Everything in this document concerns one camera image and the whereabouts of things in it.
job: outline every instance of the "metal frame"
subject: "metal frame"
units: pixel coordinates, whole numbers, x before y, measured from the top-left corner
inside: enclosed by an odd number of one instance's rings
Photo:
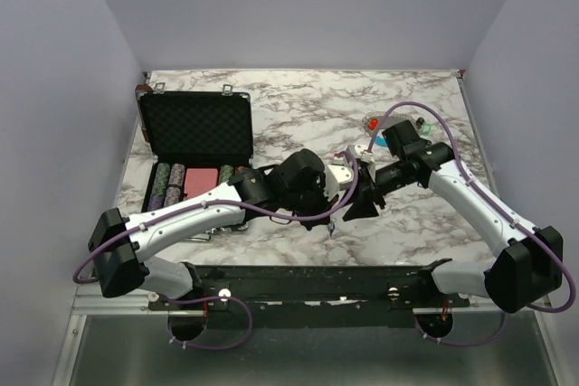
[[[145,84],[149,84],[152,72],[148,71],[145,74]],[[483,160],[485,169],[487,170],[487,175],[489,179],[490,190],[498,195],[497,185],[492,173],[492,167],[489,163],[487,155],[485,153],[484,146],[482,145],[479,138],[479,130],[477,128],[476,121],[472,116],[472,110],[470,102],[467,96],[467,92],[464,88],[464,82],[461,75],[457,72],[456,79],[460,88],[460,93],[464,101],[465,107],[467,109],[467,115],[469,117],[470,123],[472,125],[472,130],[474,133],[475,141],[479,147],[480,154]],[[133,137],[138,128],[138,118],[136,118],[135,126],[133,129]],[[127,168],[128,156],[130,154],[131,146],[128,148],[127,157],[125,159],[125,164],[123,167],[123,176]],[[120,178],[119,187],[117,191],[117,196],[119,195],[119,190],[122,185],[122,176]],[[544,300],[546,305],[549,305],[548,299]],[[457,313],[476,313],[476,312],[498,312],[499,309],[487,299],[477,299],[476,297],[470,299],[470,307],[468,308],[453,308],[453,312]],[[74,304],[71,309],[71,318],[69,325],[67,327],[67,332],[64,338],[64,343],[62,345],[61,355],[57,363],[56,371],[52,380],[53,386],[62,386],[69,384],[72,375],[78,352],[81,346],[81,339],[84,333],[84,328],[86,325],[86,320],[88,315],[203,315],[202,310],[193,311],[159,311],[152,312],[149,311],[147,306],[149,299],[147,293],[144,291],[134,291],[124,297],[117,297],[113,299],[105,299],[100,294],[100,289],[98,286],[86,286],[79,287],[75,298]],[[415,314],[434,314],[440,313],[441,308],[415,308],[413,310]],[[555,373],[556,381],[561,385],[574,385],[574,376],[569,369],[569,364],[566,360],[566,356],[562,352],[561,344],[559,342],[558,336],[556,335],[555,322],[552,316],[536,312],[536,320],[539,326],[539,330],[543,337],[543,341],[546,347],[547,357],[551,367]]]

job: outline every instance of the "poker chip stack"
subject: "poker chip stack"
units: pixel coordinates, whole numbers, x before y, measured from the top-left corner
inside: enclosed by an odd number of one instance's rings
[[[244,171],[245,169],[247,169],[247,167],[245,167],[245,166],[237,166],[237,167],[235,168],[235,174],[238,174],[239,172]]]
[[[229,179],[235,174],[233,166],[223,165],[219,171],[219,184],[227,183]]]
[[[181,189],[185,181],[185,166],[175,163],[171,166],[171,174],[169,175],[168,188],[166,189],[164,207],[175,205],[181,201]]]
[[[148,211],[152,212],[163,208],[170,172],[171,166],[167,163],[159,163],[157,165],[153,187],[151,188],[151,196],[148,200]]]

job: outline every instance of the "bolt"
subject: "bolt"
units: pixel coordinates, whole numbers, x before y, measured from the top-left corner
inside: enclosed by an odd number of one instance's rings
[[[159,294],[157,293],[148,293],[147,298],[149,302],[155,303],[159,299]]]
[[[219,297],[231,297],[232,296],[232,292],[228,289],[228,288],[222,288],[219,290],[218,293]],[[222,302],[226,302],[227,299],[226,298],[222,298],[221,299]]]

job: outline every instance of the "blue object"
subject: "blue object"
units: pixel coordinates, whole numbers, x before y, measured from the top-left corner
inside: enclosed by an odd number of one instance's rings
[[[376,141],[375,144],[378,146],[388,146],[388,144],[386,143],[386,141],[384,140],[383,137],[377,136],[376,137]]]

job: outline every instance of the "marble table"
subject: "marble table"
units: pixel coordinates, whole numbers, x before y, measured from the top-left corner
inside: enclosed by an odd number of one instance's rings
[[[252,96],[254,166],[281,162],[307,147],[326,161],[347,144],[367,144],[362,119],[395,102],[412,100],[437,110],[450,124],[464,160],[487,182],[456,71],[154,71],[150,84],[165,90],[221,90],[234,86]],[[435,120],[417,108],[399,113],[424,117],[430,140],[446,141]],[[375,147],[381,164],[393,161]],[[118,197],[123,214],[140,212],[154,157],[137,129]],[[342,222],[330,237],[325,227],[306,231],[266,218],[246,232],[219,234],[208,243],[182,242],[159,254],[173,261],[220,265],[403,265],[440,258],[479,261],[491,254],[479,234],[442,198],[411,185],[389,194],[381,216]]]

